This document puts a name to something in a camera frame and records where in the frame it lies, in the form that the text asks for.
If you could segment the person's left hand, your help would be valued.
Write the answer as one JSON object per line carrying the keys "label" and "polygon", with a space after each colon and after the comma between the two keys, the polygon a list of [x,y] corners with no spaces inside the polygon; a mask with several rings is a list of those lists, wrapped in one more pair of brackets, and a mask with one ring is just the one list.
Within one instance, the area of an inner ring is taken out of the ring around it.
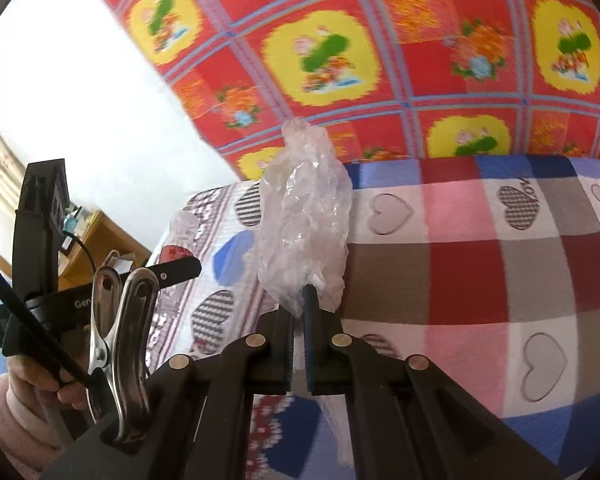
{"label": "person's left hand", "polygon": [[10,356],[7,360],[9,385],[28,408],[38,405],[38,392],[51,393],[60,403],[82,411],[86,408],[86,390],[66,371],[57,380],[48,370],[28,356]]}

